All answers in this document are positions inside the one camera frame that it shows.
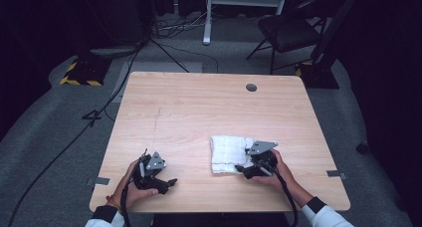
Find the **hand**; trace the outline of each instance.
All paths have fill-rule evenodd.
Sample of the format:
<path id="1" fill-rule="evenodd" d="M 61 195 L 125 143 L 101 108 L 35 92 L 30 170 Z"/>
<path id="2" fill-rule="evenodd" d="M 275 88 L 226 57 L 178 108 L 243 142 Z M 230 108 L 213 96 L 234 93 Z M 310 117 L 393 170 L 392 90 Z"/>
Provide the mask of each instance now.
<path id="1" fill-rule="evenodd" d="M 120 180 L 120 182 L 117 185 L 117 188 L 114 191 L 114 194 L 112 195 L 112 200 L 118 205 L 120 205 L 121 193 L 124 189 L 124 186 L 126 185 L 126 182 L 129 179 L 129 176 L 132 173 L 133 169 L 135 168 L 137 162 L 138 160 L 130 164 L 129 168 L 127 169 L 126 174 Z M 157 189 L 151 188 L 151 189 L 139 190 L 136 188 L 134 183 L 131 182 L 127 189 L 126 208 L 130 208 L 134 203 L 136 203 L 136 201 L 140 199 L 144 199 L 156 194 L 158 194 Z M 114 204 L 111 201 L 108 201 L 106 204 L 110 206 L 114 206 Z"/>
<path id="2" fill-rule="evenodd" d="M 283 162 L 280 153 L 275 149 L 271 149 L 271 152 L 277 159 L 277 169 L 279 170 L 280 175 L 283 177 L 283 179 L 285 179 L 288 185 L 288 189 L 292 193 L 294 200 L 299 204 L 301 208 L 304 207 L 304 205 L 306 205 L 313 198 L 313 196 L 295 181 L 292 172 L 290 171 L 289 167 Z M 275 174 L 273 174 L 272 176 L 254 176 L 252 177 L 252 179 L 259 183 L 271 185 L 279 191 L 284 191 L 282 183 Z"/>
<path id="3" fill-rule="evenodd" d="M 283 162 L 283 159 L 280 153 L 275 149 L 271 149 L 271 152 L 273 153 L 273 155 L 275 156 L 277 160 L 277 169 L 279 170 L 283 179 L 285 179 L 288 186 L 295 184 L 296 183 L 295 178 L 293 177 L 292 172 L 289 170 L 288 166 Z M 280 182 L 279 178 L 277 178 L 277 175 L 275 174 L 272 176 L 254 176 L 252 177 L 252 179 L 259 183 L 271 185 L 275 187 L 276 189 L 283 191 L 282 183 Z"/>

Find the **folded cloth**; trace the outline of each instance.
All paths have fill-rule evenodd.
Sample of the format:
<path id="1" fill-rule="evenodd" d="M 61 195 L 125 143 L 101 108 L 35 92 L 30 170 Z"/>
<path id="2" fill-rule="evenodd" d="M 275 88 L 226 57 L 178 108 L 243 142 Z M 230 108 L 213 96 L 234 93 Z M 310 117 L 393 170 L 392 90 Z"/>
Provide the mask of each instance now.
<path id="1" fill-rule="evenodd" d="M 213 173 L 241 173 L 235 165 L 248 167 L 252 165 L 251 156 L 245 148 L 251 148 L 254 140 L 244 136 L 213 135 L 211 136 Z"/>

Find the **cable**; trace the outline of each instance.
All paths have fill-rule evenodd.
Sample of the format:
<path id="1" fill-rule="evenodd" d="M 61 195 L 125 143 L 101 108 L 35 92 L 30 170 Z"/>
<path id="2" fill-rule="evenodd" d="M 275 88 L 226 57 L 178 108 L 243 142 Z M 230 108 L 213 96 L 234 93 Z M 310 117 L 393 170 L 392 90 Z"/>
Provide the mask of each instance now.
<path id="1" fill-rule="evenodd" d="M 164 51 L 164 53 L 170 57 L 171 60 L 173 60 L 178 66 L 180 66 L 180 68 L 182 68 L 184 71 L 186 71 L 186 73 L 189 73 L 188 70 L 186 70 L 178 61 L 176 61 L 170 54 L 168 54 L 168 52 L 166 50 L 164 50 L 164 48 L 161 47 L 161 45 L 159 45 L 158 43 L 156 43 L 154 40 L 149 39 L 152 43 L 154 43 L 155 45 L 158 46 L 158 48 L 160 48 L 162 51 Z"/>
<path id="2" fill-rule="evenodd" d="M 296 207 L 295 201 L 293 199 L 292 193 L 290 192 L 289 188 L 288 188 L 288 184 L 286 183 L 286 180 L 283 179 L 282 175 L 279 172 L 279 169 L 277 168 L 273 168 L 273 166 L 269 165 L 268 163 L 264 162 L 264 161 L 260 161 L 261 164 L 267 166 L 269 169 L 271 169 L 274 173 L 276 173 L 277 178 L 279 179 L 280 183 L 282 183 L 283 186 L 283 190 L 285 191 L 286 196 L 289 199 L 289 202 L 292 205 L 293 208 L 293 213 L 295 215 L 295 220 L 294 223 L 292 225 L 292 227 L 295 227 L 298 225 L 298 209 Z"/>
<path id="3" fill-rule="evenodd" d="M 112 121 L 115 121 L 115 119 L 114 118 L 112 118 L 111 116 L 109 116 L 109 114 L 106 112 L 106 109 L 105 109 L 105 115 L 110 119 L 110 120 L 112 120 Z"/>
<path id="4" fill-rule="evenodd" d="M 214 62 L 215 62 L 215 64 L 216 64 L 216 66 L 217 66 L 217 74 L 219 73 L 219 71 L 218 71 L 218 61 L 217 61 L 215 58 L 211 57 L 211 56 L 204 55 L 204 54 L 199 54 L 199 53 L 194 53 L 194 52 L 190 52 L 190 51 L 186 51 L 186 50 L 177 49 L 177 48 L 174 48 L 174 47 L 169 46 L 169 45 L 163 45 L 163 44 L 159 44 L 159 45 L 160 45 L 160 46 L 163 46 L 163 47 L 168 47 L 168 48 L 171 48 L 171 49 L 176 50 L 176 51 L 186 52 L 186 53 L 188 53 L 188 54 L 192 54 L 192 55 L 198 55 L 198 56 L 208 57 L 208 58 L 210 58 L 210 59 L 214 60 Z"/>
<path id="5" fill-rule="evenodd" d="M 31 182 L 31 184 L 29 185 L 29 187 L 25 190 L 24 194 L 21 196 L 21 198 L 19 199 L 18 203 L 15 206 L 15 209 L 13 210 L 12 216 L 10 217 L 9 220 L 9 224 L 8 226 L 11 227 L 13 224 L 13 221 L 15 219 L 16 213 L 18 212 L 19 207 L 21 206 L 23 200 L 25 199 L 26 195 L 29 193 L 29 191 L 32 189 L 32 187 L 35 185 L 35 183 L 41 178 L 41 176 L 53 165 L 53 163 L 56 162 L 57 159 L 59 159 L 60 156 L 62 156 L 63 153 L 65 153 L 71 146 L 72 144 L 87 130 L 87 128 L 89 126 L 91 126 L 91 124 L 97 119 L 97 117 L 106 109 L 106 107 L 112 102 L 112 100 L 117 96 L 118 92 L 121 90 L 121 88 L 123 87 L 128 75 L 130 74 L 130 70 L 131 70 L 131 66 L 133 65 L 133 61 L 136 58 L 137 54 L 139 53 L 139 51 L 143 48 L 143 44 L 139 45 L 137 48 L 136 53 L 134 54 L 130 65 L 127 69 L 127 73 L 123 78 L 123 81 L 121 82 L 120 86 L 118 87 L 118 89 L 114 92 L 114 94 L 112 94 L 112 96 L 108 99 L 108 101 L 106 102 L 106 104 L 100 109 L 99 112 L 97 112 L 93 119 L 90 120 L 90 122 L 71 140 L 71 142 L 62 150 L 59 152 L 59 154 L 56 155 L 56 157 L 54 157 L 54 159 L 52 161 L 50 161 L 50 163 L 37 175 L 37 177 L 35 177 L 35 179 Z"/>
<path id="6" fill-rule="evenodd" d="M 214 8 L 216 8 L 218 5 L 214 5 L 212 8 L 211 8 L 211 11 L 214 9 Z M 196 22 L 198 22 L 199 20 L 201 20 L 201 19 L 203 19 L 203 18 L 205 18 L 204 16 L 207 14 L 207 12 L 204 12 L 203 14 L 201 14 L 200 16 L 198 16 L 197 18 L 194 18 L 194 19 L 192 19 L 193 21 L 192 22 L 190 22 L 190 24 L 187 24 L 187 25 L 185 25 L 187 22 L 186 22 L 186 19 L 185 19 L 185 22 L 183 22 L 182 24 L 179 24 L 179 25 L 174 25 L 174 24 L 176 24 L 177 23 L 177 21 L 179 21 L 179 19 L 177 19 L 176 20 L 176 22 L 174 22 L 174 24 L 172 25 L 172 26 L 166 26 L 166 27 L 163 27 L 163 28 L 160 28 L 159 30 L 169 30 L 168 31 L 168 34 L 167 35 L 160 35 L 160 34 L 153 34 L 153 37 L 154 38 L 157 38 L 157 39 L 165 39 L 165 38 L 174 38 L 175 36 L 177 36 L 177 35 L 179 35 L 180 33 L 182 33 L 183 31 L 190 31 L 190 30 L 194 30 L 194 29 L 196 29 L 197 27 L 199 27 L 199 26 L 204 26 L 205 25 L 205 23 L 201 23 L 201 24 L 198 24 L 198 25 L 194 25 Z"/>
<path id="7" fill-rule="evenodd" d="M 139 158 L 139 160 L 136 163 L 136 166 L 140 165 L 140 159 L 143 157 L 143 155 Z M 136 170 L 136 168 L 134 168 L 131 173 L 130 176 L 128 177 L 126 184 L 124 185 L 123 190 L 121 191 L 121 196 L 120 196 L 120 207 L 121 207 L 121 215 L 123 216 L 124 219 L 124 224 L 126 227 L 130 227 L 130 221 L 129 221 L 129 216 L 127 215 L 127 208 L 126 208 L 126 198 L 127 198 L 127 191 L 128 191 L 128 187 L 130 185 L 130 183 L 132 182 L 132 177 L 134 174 L 134 171 Z"/>

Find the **wrist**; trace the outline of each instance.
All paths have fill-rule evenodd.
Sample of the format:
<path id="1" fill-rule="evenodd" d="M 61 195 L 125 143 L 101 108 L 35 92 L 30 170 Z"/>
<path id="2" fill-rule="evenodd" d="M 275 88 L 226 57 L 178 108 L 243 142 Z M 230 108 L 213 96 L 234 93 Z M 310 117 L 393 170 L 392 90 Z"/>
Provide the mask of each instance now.
<path id="1" fill-rule="evenodd" d="M 116 202 L 113 195 L 107 196 L 105 199 L 106 199 L 105 205 L 113 206 L 114 208 L 116 208 L 118 210 L 118 212 L 120 212 L 120 214 L 123 213 L 119 202 Z"/>
<path id="2" fill-rule="evenodd" d="M 291 192 L 294 200 L 298 205 L 302 208 L 308 202 L 310 202 L 314 197 L 308 193 L 303 187 L 301 187 L 298 183 L 292 185 L 292 187 L 288 187 L 289 191 Z"/>

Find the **wooden table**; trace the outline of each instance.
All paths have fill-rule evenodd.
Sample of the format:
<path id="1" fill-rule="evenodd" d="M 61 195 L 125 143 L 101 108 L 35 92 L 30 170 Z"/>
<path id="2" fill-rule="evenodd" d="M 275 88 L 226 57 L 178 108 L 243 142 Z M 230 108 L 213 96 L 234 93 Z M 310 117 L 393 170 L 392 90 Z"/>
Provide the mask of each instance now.
<path id="1" fill-rule="evenodd" d="M 255 92 L 246 89 L 257 87 Z M 276 141 L 297 181 L 336 210 L 350 206 L 302 80 L 298 77 L 144 73 L 130 75 L 91 209 L 105 204 L 128 165 L 158 151 L 177 178 L 165 195 L 145 199 L 135 212 L 290 211 L 284 193 L 241 174 L 213 174 L 212 135 Z"/>

